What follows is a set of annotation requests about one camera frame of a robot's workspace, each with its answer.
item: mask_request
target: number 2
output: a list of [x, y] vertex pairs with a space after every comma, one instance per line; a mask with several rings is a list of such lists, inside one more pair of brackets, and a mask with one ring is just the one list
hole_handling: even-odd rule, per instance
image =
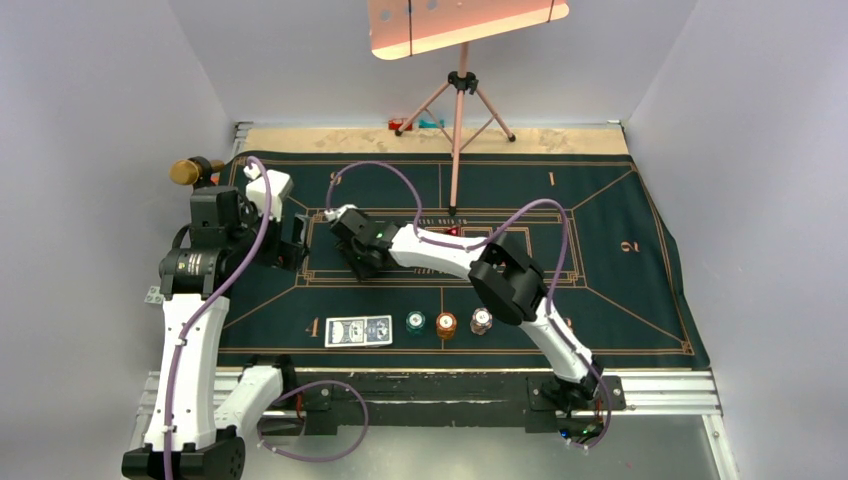
[[639, 253], [639, 243], [637, 242], [621, 242], [621, 251]]
[[311, 333], [312, 338], [318, 336], [318, 317], [315, 317], [315, 320], [312, 320], [312, 323], [309, 324], [309, 328], [306, 329], [306, 333]]

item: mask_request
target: poker chip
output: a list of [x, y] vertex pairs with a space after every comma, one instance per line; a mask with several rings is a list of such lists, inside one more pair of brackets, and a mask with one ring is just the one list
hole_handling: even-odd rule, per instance
[[450, 313], [440, 313], [436, 318], [436, 334], [442, 340], [450, 340], [456, 333], [456, 317]]
[[477, 335], [484, 335], [486, 332], [492, 328], [493, 322], [492, 314], [489, 313], [485, 308], [478, 308], [474, 310], [474, 314], [471, 315], [471, 331]]
[[409, 312], [406, 316], [406, 331], [413, 335], [421, 335], [424, 331], [424, 314], [421, 312]]

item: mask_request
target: green poker chip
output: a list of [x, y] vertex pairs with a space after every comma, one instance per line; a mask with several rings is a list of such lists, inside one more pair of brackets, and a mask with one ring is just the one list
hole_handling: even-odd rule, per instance
[[421, 312], [409, 312], [406, 316], [406, 331], [413, 335], [420, 335], [424, 331], [424, 314]]

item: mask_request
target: gray floor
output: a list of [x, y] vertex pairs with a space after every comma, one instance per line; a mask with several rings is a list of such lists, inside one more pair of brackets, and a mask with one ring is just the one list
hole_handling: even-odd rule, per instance
[[[358, 433], [343, 427], [335, 438], [275, 443], [304, 455], [328, 455], [346, 448]], [[588, 455], [566, 449], [556, 435], [513, 428], [378, 427], [369, 430], [356, 452], [327, 464], [301, 463], [250, 446], [248, 451], [246, 480], [719, 478], [699, 416], [615, 417], [609, 435]]]

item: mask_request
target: pink music stand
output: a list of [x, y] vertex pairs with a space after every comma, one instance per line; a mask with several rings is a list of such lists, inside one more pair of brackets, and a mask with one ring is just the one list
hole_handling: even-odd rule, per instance
[[[549, 23], [568, 15], [566, 0], [368, 0], [371, 51], [377, 58], [396, 60], [451, 45], [460, 45], [459, 70], [445, 81], [406, 122], [395, 131], [403, 135], [422, 112], [427, 112], [452, 145], [451, 197], [448, 212], [456, 214], [459, 154], [472, 140], [497, 121], [510, 142], [515, 134], [478, 86], [477, 76], [468, 71], [468, 47], [472, 40], [520, 28]], [[456, 88], [453, 137], [441, 126], [429, 107], [449, 86]], [[462, 108], [465, 92], [477, 95], [492, 114], [465, 143], [462, 143]]]

